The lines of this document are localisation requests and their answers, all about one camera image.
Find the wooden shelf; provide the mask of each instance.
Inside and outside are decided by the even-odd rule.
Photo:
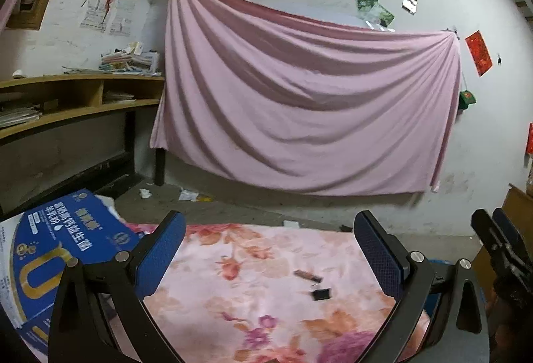
[[[24,93],[21,102],[33,105],[50,100],[59,102],[57,109],[45,111],[38,121],[0,129],[0,144],[68,124],[69,120],[74,122],[77,118],[156,106],[163,92],[164,80],[162,77],[132,75],[56,75],[0,82],[0,94]],[[130,103],[103,103],[103,94],[107,90],[131,93],[136,100]]]

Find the silver screw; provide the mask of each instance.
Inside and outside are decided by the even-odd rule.
[[[120,251],[120,252],[118,252],[118,253],[115,255],[115,259],[116,259],[118,262],[124,262],[124,261],[127,261],[129,257],[130,257],[130,253],[127,252],[126,250]]]
[[[67,267],[75,267],[78,265],[78,258],[70,258],[68,261],[67,261]]]
[[[461,259],[459,261],[459,264],[466,270],[470,270],[470,268],[472,267],[472,264],[470,264],[470,261],[468,261],[468,259]]]
[[[422,262],[424,261],[424,256],[419,251],[413,251],[411,252],[411,259],[415,262]]]

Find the white wall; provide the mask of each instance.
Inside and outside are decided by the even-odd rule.
[[[0,81],[16,69],[29,76],[59,74],[62,66],[97,68],[100,54],[138,40],[151,0],[135,0],[130,37],[80,28],[84,0],[50,0],[39,31],[0,35]],[[115,11],[109,13],[109,23]],[[0,205],[9,210],[124,150],[124,116],[114,115],[42,132],[0,147]]]
[[[252,1],[319,18],[335,16],[337,21],[346,16],[346,23],[357,10],[355,0]],[[167,162],[168,180],[294,217],[350,224],[356,212],[369,208],[394,232],[473,234],[473,211],[501,206],[507,184],[523,187],[527,178],[524,145],[533,119],[533,36],[511,0],[418,1],[418,12],[412,16],[401,8],[402,0],[380,0],[396,15],[396,30],[458,28],[466,82],[478,99],[455,124],[438,193],[319,199],[228,183],[172,158]],[[165,0],[156,0],[143,29],[143,38],[152,46],[162,48],[165,16]],[[481,78],[464,41],[478,29],[494,62],[498,53],[503,59],[501,67]]]

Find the milk powder box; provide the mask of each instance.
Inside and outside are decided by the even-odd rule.
[[[52,307],[66,262],[104,262],[139,236],[88,190],[0,223],[0,302],[19,334],[47,354]]]

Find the floor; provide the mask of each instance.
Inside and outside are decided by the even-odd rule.
[[[152,193],[142,199],[139,190],[147,188]],[[214,200],[213,202],[178,201],[180,188],[165,184],[161,187],[143,180],[116,199],[116,209],[131,223],[160,223],[170,210],[185,214],[187,224],[246,223],[283,226],[284,220],[298,221],[300,227],[338,231],[330,223],[293,218],[254,208]],[[418,250],[431,259],[456,262],[460,258],[473,259],[481,245],[475,237],[455,235],[397,234],[408,251]]]

